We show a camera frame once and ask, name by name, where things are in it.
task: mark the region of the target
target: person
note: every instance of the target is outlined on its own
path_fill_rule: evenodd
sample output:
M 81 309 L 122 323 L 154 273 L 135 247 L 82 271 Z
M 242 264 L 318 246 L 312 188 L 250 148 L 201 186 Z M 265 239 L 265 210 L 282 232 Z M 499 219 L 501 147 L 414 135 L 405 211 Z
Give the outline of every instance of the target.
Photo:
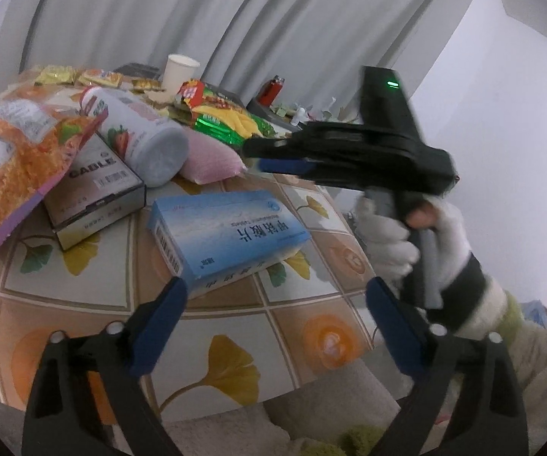
M 547 440 L 547 329 L 525 321 L 514 296 L 483 273 L 460 211 L 428 198 L 404 225 L 376 215 L 374 202 L 361 198 L 355 215 L 356 234 L 374 271 L 396 289 L 420 257 L 407 241 L 407 226 L 435 228 L 444 307 L 428 311 L 428 319 L 461 337 L 482 339 L 490 331 L 502 336 L 522 389 L 535 454 Z M 452 409 L 452 395 L 449 403 Z M 164 426 L 184 456 L 367 456 L 399 409 L 358 359 L 263 404 Z M 448 419 L 434 426 L 423 452 L 439 444 L 447 424 Z

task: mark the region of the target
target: hand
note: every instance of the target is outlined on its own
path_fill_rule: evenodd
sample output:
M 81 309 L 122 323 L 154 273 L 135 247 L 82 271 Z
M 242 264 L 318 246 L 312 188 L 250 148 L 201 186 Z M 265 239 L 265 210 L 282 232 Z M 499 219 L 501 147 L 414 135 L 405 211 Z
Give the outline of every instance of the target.
M 356 234 L 366 246 L 366 253 L 376 274 L 388 284 L 400 286 L 419 259 L 419 251 L 406 241 L 409 228 L 433 228 L 438 243 L 438 280 L 441 290 L 448 287 L 466 266 L 472 254 L 461 212 L 442 199 L 427 201 L 406 217 L 406 225 L 389 217 L 376 215 L 375 203 L 362 197 L 355 209 Z

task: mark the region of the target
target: white plastic bottle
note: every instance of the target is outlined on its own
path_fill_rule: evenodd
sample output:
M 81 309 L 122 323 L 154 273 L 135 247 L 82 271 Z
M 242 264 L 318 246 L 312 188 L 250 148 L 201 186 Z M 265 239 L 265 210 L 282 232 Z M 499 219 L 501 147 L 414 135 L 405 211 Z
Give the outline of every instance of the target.
M 147 187 L 165 184 L 182 168 L 189 154 L 183 127 L 161 117 L 134 94 L 94 86 L 83 92 L 79 102 L 90 117 L 106 113 L 100 135 Z

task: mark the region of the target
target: strawberry picture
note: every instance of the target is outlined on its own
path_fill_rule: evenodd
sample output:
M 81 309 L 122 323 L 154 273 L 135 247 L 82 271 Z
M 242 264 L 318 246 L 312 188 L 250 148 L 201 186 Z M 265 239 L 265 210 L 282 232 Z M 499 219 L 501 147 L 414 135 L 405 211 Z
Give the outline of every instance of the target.
M 110 128 L 107 132 L 107 144 L 117 153 L 119 157 L 125 160 L 125 152 L 130 141 L 130 134 L 119 125 L 119 129 Z

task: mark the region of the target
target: cardboard box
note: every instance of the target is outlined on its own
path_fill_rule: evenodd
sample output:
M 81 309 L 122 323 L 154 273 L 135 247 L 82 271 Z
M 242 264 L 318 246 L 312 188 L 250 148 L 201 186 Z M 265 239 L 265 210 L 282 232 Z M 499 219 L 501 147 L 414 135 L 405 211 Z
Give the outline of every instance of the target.
M 311 237 L 266 190 L 160 198 L 149 228 L 191 298 L 293 256 Z
M 43 199 L 63 250 L 146 204 L 143 181 L 97 134 Z

